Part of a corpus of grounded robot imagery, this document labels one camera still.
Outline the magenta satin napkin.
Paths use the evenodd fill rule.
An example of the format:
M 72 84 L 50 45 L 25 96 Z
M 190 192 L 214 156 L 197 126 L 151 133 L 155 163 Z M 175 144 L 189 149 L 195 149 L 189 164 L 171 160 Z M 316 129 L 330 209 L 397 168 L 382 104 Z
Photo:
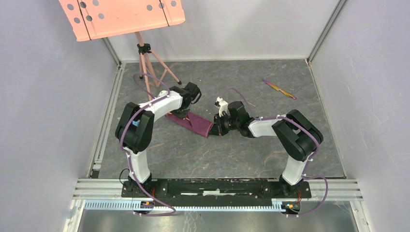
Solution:
M 209 131 L 213 126 L 213 123 L 211 121 L 191 112 L 188 113 L 185 119 L 180 119 L 176 115 L 171 113 L 167 113 L 165 117 L 172 122 L 205 138 L 209 136 Z

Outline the iridescent rainbow knife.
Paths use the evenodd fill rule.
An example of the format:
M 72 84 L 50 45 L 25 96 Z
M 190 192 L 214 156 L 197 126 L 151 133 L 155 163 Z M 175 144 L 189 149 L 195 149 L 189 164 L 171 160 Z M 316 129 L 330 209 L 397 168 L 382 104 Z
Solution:
M 265 84 L 267 84 L 268 86 L 270 86 L 271 88 L 273 88 L 274 90 L 276 90 L 276 91 L 282 93 L 283 95 L 285 95 L 285 96 L 287 96 L 287 97 L 289 97 L 289 98 L 291 98 L 291 99 L 294 99 L 294 100 L 297 99 L 297 97 L 295 97 L 295 96 L 292 95 L 291 93 L 289 93 L 289 92 L 287 92 L 287 91 L 285 91 L 285 90 L 279 88 L 278 86 L 274 85 L 273 83 L 269 82 L 268 80 L 262 79 L 262 81 L 263 81 Z

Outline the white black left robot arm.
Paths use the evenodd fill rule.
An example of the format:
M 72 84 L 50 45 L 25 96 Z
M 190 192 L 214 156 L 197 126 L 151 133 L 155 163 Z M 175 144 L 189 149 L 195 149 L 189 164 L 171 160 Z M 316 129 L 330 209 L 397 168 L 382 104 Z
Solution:
M 130 102 L 124 107 L 115 136 L 127 155 L 129 176 L 135 182 L 133 190 L 140 197 L 146 197 L 152 191 L 152 184 L 147 181 L 151 172 L 146 150 L 151 143 L 154 123 L 166 115 L 177 122 L 191 123 L 190 106 L 201 96 L 199 87 L 189 82 L 184 88 L 174 86 L 163 90 L 148 102 Z

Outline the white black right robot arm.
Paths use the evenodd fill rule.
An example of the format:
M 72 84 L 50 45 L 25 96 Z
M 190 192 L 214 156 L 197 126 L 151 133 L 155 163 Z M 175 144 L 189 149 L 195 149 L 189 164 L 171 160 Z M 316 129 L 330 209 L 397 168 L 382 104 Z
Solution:
M 228 103 L 218 97 L 215 106 L 219 112 L 209 135 L 224 136 L 238 131 L 243 137 L 257 138 L 274 136 L 279 139 L 288 160 L 279 177 L 279 191 L 285 197 L 292 197 L 299 190 L 305 176 L 306 165 L 323 142 L 322 133 L 298 110 L 273 118 L 251 117 L 243 102 Z

